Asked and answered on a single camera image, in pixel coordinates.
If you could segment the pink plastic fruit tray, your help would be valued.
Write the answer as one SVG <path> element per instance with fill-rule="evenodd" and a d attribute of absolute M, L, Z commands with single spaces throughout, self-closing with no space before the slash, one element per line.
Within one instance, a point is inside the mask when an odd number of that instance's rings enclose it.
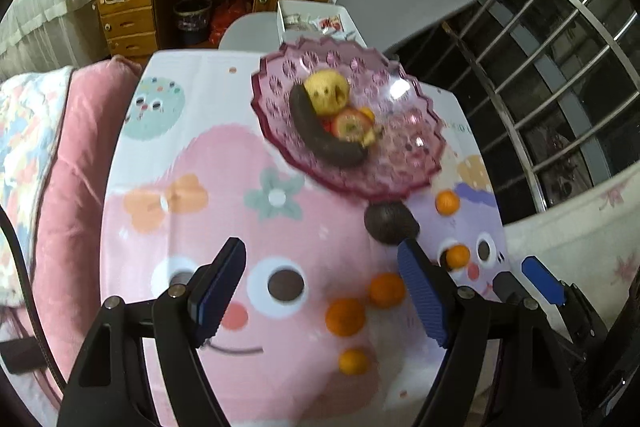
<path fill-rule="evenodd" d="M 331 191 L 405 199 L 442 169 L 444 123 L 432 99 L 375 49 L 299 38 L 260 59 L 252 89 L 265 139 Z"/>

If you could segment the white storage box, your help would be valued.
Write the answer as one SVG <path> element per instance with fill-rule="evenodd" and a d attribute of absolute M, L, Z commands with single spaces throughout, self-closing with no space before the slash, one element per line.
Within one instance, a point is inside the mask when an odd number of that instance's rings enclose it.
<path fill-rule="evenodd" d="M 319 40 L 366 42 L 344 6 L 303 0 L 279 0 L 277 30 L 280 42 L 295 42 L 300 37 Z"/>

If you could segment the dark green avocado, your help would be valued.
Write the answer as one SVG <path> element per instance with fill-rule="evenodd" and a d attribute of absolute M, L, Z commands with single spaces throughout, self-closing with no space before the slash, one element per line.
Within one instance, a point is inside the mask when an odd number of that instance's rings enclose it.
<path fill-rule="evenodd" d="M 364 227 L 372 239 L 397 246 L 405 239 L 416 239 L 420 225 L 403 202 L 372 202 L 363 216 Z"/>

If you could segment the yellow pear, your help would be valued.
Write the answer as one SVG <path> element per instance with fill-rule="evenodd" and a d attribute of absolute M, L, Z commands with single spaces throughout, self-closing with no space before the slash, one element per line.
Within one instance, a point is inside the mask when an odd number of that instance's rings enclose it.
<path fill-rule="evenodd" d="M 349 84 L 335 69 L 314 72 L 304 82 L 312 107 L 320 117 L 340 113 L 349 101 Z"/>

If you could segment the red yellow apple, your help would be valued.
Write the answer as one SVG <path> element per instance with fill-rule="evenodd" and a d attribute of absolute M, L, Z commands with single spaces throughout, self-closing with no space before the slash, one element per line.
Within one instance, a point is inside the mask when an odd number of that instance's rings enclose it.
<path fill-rule="evenodd" d="M 360 109 L 347 107 L 331 120 L 331 133 L 336 139 L 369 146 L 376 139 L 374 120 Z"/>

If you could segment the cartoon printed bed sheet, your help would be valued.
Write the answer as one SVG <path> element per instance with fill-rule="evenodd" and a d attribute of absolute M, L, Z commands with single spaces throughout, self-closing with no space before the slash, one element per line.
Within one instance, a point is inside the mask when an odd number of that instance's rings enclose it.
<path fill-rule="evenodd" d="M 408 426 L 444 350 L 410 303 L 367 307 L 352 337 L 329 332 L 338 298 L 366 300 L 396 265 L 364 227 L 367 203 L 290 165 L 250 105 L 256 53 L 155 53 L 126 114 L 108 177 L 101 291 L 132 303 L 159 296 L 211 262 L 229 237 L 246 268 L 216 335 L 200 350 L 235 426 Z M 369 352 L 346 376 L 340 354 Z"/>

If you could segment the metal window railing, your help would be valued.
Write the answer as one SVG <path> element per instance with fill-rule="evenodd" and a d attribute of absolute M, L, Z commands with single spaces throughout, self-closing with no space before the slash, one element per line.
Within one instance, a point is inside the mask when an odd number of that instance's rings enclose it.
<path fill-rule="evenodd" d="M 514 222 L 639 158 L 639 13 L 630 0 L 478 0 L 442 24 L 432 75 L 457 95 Z"/>

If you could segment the small orange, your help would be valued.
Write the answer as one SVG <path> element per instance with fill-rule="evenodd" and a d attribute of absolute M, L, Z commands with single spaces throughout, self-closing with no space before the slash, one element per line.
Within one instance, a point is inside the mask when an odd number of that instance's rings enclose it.
<path fill-rule="evenodd" d="M 343 375 L 361 376 L 370 371 L 372 362 L 369 352 L 363 348 L 343 351 L 338 357 L 338 368 Z"/>

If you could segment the dark overripe banana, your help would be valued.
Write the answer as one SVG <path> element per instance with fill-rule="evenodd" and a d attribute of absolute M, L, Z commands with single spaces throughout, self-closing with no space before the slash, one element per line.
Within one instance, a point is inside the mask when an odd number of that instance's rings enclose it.
<path fill-rule="evenodd" d="M 288 97 L 293 124 L 308 150 L 326 164 L 337 168 L 355 168 L 368 158 L 359 143 L 341 141 L 324 130 L 311 99 L 301 84 L 296 84 Z"/>

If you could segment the pink pillow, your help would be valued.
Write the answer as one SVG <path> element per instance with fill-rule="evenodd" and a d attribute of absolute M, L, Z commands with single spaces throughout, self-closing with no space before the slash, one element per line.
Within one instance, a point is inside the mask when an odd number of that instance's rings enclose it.
<path fill-rule="evenodd" d="M 98 313 L 100 236 L 108 174 L 142 67 L 114 56 L 75 70 L 38 220 L 34 296 L 63 377 Z"/>

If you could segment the small orange tangerine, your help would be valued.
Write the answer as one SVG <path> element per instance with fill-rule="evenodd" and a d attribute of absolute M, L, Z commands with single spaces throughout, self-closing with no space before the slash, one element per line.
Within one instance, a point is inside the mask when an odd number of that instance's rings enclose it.
<path fill-rule="evenodd" d="M 455 191 L 442 190 L 436 195 L 435 208 L 441 216 L 453 216 L 460 209 L 460 197 Z"/>

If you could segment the large orange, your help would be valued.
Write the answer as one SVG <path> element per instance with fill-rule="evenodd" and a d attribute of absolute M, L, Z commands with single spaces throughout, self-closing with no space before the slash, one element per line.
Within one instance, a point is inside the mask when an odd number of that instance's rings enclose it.
<path fill-rule="evenodd" d="M 366 308 L 355 298 L 335 299 L 324 316 L 326 328 L 338 337 L 352 337 L 366 324 Z"/>
<path fill-rule="evenodd" d="M 378 309 L 401 305 L 406 298 L 406 286 L 399 274 L 385 272 L 375 275 L 369 285 L 369 301 Z"/>

